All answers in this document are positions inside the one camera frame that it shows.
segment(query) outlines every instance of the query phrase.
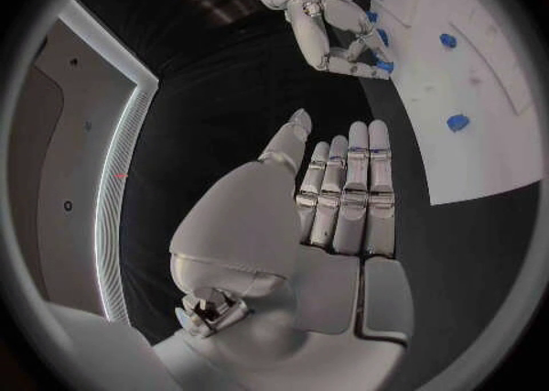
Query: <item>blue climbing hold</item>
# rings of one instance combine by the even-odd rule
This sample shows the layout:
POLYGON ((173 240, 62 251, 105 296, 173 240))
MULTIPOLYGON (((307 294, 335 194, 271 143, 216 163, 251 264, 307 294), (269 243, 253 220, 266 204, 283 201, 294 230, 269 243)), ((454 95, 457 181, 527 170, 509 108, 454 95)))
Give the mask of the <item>blue climbing hold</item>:
POLYGON ((449 34, 441 34, 440 35, 440 42, 446 46, 447 48, 455 48, 458 44, 458 41, 454 36, 450 36, 449 34))
POLYGON ((378 34, 380 35, 380 37, 382 38, 383 40, 383 43, 385 44, 385 46, 389 46, 389 36, 387 36, 387 33, 385 32, 384 29, 378 29, 378 34))
POLYGON ((458 132, 465 128, 469 122, 469 119, 464 114, 455 114, 447 120, 448 127, 452 132, 458 132))
POLYGON ((370 20, 372 23, 377 22, 377 13, 374 13, 373 11, 366 11, 366 16, 368 16, 368 20, 370 20))
POLYGON ((384 71, 388 71, 389 73, 393 73, 394 71, 394 63, 387 63, 385 61, 378 60, 376 66, 384 71))

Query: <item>dark floor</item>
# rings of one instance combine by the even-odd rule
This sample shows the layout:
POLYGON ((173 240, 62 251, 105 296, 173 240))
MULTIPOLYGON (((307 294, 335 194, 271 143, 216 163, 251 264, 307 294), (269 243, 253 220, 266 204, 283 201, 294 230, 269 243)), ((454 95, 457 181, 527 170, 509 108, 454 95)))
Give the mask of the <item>dark floor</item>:
POLYGON ((182 0, 83 1, 161 77, 130 168, 121 224, 124 294, 133 325, 149 341, 178 328, 173 308, 180 292, 169 274, 168 245, 179 222, 216 179, 254 159, 301 106, 315 123, 311 146, 345 133, 356 119, 369 121, 371 110, 391 130, 397 252, 412 284, 416 335, 390 389, 416 389, 478 336, 522 262, 537 185, 431 207, 394 87, 313 71, 282 16, 252 0, 247 13, 240 10, 225 25, 182 0))

